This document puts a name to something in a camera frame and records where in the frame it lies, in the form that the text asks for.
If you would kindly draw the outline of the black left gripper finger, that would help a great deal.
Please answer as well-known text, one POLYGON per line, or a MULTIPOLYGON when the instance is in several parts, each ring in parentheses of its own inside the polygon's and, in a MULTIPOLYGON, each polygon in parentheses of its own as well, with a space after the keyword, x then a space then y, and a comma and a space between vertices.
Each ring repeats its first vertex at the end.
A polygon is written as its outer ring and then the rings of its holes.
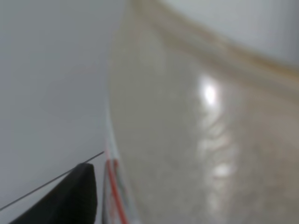
POLYGON ((13 224, 93 224, 97 214, 94 166, 78 164, 54 189, 13 224))

